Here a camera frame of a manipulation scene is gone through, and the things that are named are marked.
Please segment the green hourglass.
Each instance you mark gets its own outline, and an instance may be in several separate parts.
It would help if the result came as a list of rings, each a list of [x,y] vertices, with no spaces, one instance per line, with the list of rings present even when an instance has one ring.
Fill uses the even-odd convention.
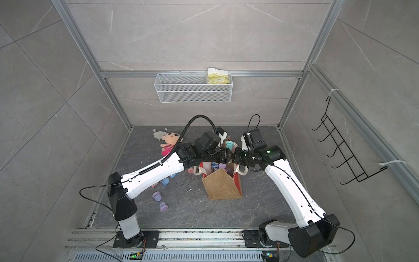
[[[236,145],[233,141],[227,140],[225,141],[225,147],[228,148],[231,152],[234,152]]]

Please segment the blue hourglass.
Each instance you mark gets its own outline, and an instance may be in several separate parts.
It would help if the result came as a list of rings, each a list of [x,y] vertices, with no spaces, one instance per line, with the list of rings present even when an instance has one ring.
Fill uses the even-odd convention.
[[[163,180],[160,181],[160,183],[166,187],[169,183],[170,183],[170,179],[173,179],[177,176],[177,173],[170,175],[169,177],[164,178]]]

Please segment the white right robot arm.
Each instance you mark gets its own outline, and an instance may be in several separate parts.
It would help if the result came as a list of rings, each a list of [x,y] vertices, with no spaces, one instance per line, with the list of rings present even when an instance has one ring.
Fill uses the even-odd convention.
[[[259,129],[243,133],[242,147],[233,162],[247,168],[259,166],[271,178],[291,208],[295,223],[267,221],[259,226],[263,245],[275,242],[291,246],[302,258],[331,244],[340,226],[334,214],[328,215],[309,195],[293,173],[285,154],[277,145],[267,146]]]

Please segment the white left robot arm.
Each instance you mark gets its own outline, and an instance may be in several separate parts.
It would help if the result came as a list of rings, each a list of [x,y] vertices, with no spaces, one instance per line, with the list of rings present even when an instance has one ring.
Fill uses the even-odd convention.
[[[193,143],[179,141],[167,156],[140,170],[122,176],[116,172],[111,174],[108,199],[124,238],[132,239],[141,232],[134,201],[140,193],[156,182],[202,162],[227,163],[232,155],[229,149],[222,147],[227,137],[227,132],[221,128],[216,133],[206,132]]]

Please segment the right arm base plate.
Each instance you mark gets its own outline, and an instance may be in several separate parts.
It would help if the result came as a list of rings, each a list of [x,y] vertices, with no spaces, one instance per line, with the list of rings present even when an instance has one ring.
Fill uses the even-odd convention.
[[[246,248],[287,248],[288,244],[273,241],[263,230],[243,230],[241,232]]]

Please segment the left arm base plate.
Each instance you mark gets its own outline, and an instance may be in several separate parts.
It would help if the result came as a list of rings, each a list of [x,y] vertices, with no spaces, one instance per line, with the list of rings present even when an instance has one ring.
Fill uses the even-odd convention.
[[[113,242],[113,248],[156,248],[159,240],[160,231],[146,230],[141,231],[138,235],[131,239],[126,239],[122,231],[116,235]]]

